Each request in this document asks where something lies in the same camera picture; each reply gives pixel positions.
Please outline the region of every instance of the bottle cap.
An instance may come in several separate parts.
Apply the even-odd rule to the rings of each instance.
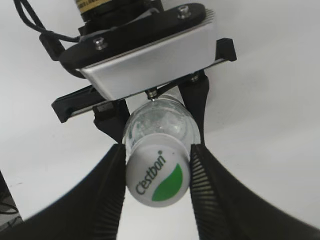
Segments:
[[[150,207],[179,201],[190,184],[189,153],[175,137],[154,133],[140,139],[126,167],[126,184],[135,199]]]

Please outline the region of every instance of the plastic bottle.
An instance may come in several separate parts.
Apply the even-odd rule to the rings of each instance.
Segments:
[[[190,184],[191,145],[200,143],[200,133],[178,100],[164,95],[134,111],[123,143],[126,184],[139,202],[166,207],[184,196]]]

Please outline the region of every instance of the cestbon logo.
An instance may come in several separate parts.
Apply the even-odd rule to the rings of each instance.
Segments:
[[[163,152],[158,151],[159,157],[146,170],[144,179],[139,181],[136,185],[135,190],[139,195],[144,195],[153,181],[159,177],[159,173],[165,167],[167,161],[162,156]],[[173,198],[180,190],[183,183],[183,172],[181,166],[177,164],[171,174],[166,177],[155,189],[152,195],[153,202],[162,202]]]

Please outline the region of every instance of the black cable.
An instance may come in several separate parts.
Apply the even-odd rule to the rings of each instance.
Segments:
[[[32,18],[35,25],[37,25],[38,27],[41,27],[43,29],[46,29],[45,26],[43,25],[43,23],[41,22],[41,20],[39,19],[39,17],[37,16],[36,12],[32,8],[32,6],[30,5],[30,3],[27,0],[20,0],[20,1],[21,1],[22,5],[24,6],[25,10],[28,12],[30,17]]]
[[[38,16],[36,15],[35,11],[32,9],[31,5],[29,4],[29,2],[27,0],[13,0],[15,8],[21,18],[21,20],[29,27],[32,28],[33,30],[42,33],[42,34],[46,34],[48,36],[51,36],[53,38],[62,40],[62,41],[66,41],[66,42],[72,42],[72,43],[78,43],[80,40],[80,37],[69,37],[69,36],[65,36],[65,35],[61,35],[58,33],[55,33],[53,31],[49,31],[46,30],[45,27],[43,26],[42,22],[40,21],[40,19],[38,18]],[[31,18],[33,19],[33,21],[35,22],[32,23],[26,16],[24,9],[22,7],[23,6],[26,8],[27,12],[30,14]]]
[[[15,206],[13,206],[11,204],[0,202],[0,206],[8,207],[8,208],[11,208],[14,210],[14,211],[10,211],[10,212],[0,211],[0,215],[15,215],[15,214],[19,213],[18,208],[16,208]]]

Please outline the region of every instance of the white background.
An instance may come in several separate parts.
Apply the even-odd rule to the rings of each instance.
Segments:
[[[72,0],[30,2],[48,29],[77,35],[82,20]],[[257,194],[320,227],[319,0],[202,2],[238,55],[207,72],[208,148]],[[1,3],[0,29],[0,169],[27,219],[75,186],[114,142],[94,127],[92,112],[60,124],[51,103],[88,82],[50,60],[13,1]],[[130,108],[143,99],[130,99]],[[163,209],[129,194],[124,204],[120,240],[197,239],[187,195]]]

